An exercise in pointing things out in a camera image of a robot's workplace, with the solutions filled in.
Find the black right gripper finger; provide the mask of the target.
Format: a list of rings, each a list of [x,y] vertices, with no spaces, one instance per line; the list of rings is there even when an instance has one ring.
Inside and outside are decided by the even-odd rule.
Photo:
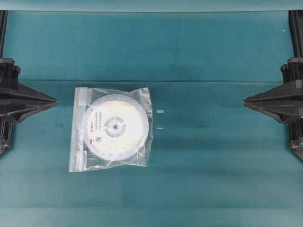
[[[258,93],[254,96],[249,96],[243,102],[266,102],[266,101],[280,101],[280,100],[299,100],[303,97],[303,81],[294,80],[284,83],[271,90]]]
[[[284,104],[282,102],[244,102],[243,105],[282,124],[303,118],[303,106],[300,106],[298,102],[286,102]]]

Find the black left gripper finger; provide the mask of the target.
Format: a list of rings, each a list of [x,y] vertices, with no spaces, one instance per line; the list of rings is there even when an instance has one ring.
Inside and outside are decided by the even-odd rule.
[[[0,105],[0,115],[1,116],[10,116],[14,118],[20,118],[22,115],[33,115],[41,111],[48,110],[52,107],[55,107],[57,102],[50,102],[41,105]]]
[[[17,83],[14,88],[0,87],[0,96],[3,99],[20,99],[20,100],[35,100],[35,101],[47,101],[57,102],[53,97],[50,97],[42,92],[38,92],[31,89],[21,83]]]

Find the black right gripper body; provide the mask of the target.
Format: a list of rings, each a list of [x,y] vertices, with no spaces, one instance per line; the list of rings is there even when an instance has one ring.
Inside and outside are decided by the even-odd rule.
[[[280,67],[283,75],[283,82],[288,83],[297,79],[303,79],[303,59],[290,58],[287,64]]]

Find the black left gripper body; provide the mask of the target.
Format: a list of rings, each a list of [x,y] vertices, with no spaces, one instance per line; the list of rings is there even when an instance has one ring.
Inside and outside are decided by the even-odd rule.
[[[0,59],[0,83],[1,84],[17,84],[18,75],[21,72],[19,66],[15,65],[12,58]]]

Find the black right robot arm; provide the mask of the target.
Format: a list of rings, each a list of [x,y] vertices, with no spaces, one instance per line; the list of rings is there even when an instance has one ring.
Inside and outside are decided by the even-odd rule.
[[[281,66],[283,84],[243,100],[243,105],[287,124],[303,117],[303,11],[289,11],[294,57]]]

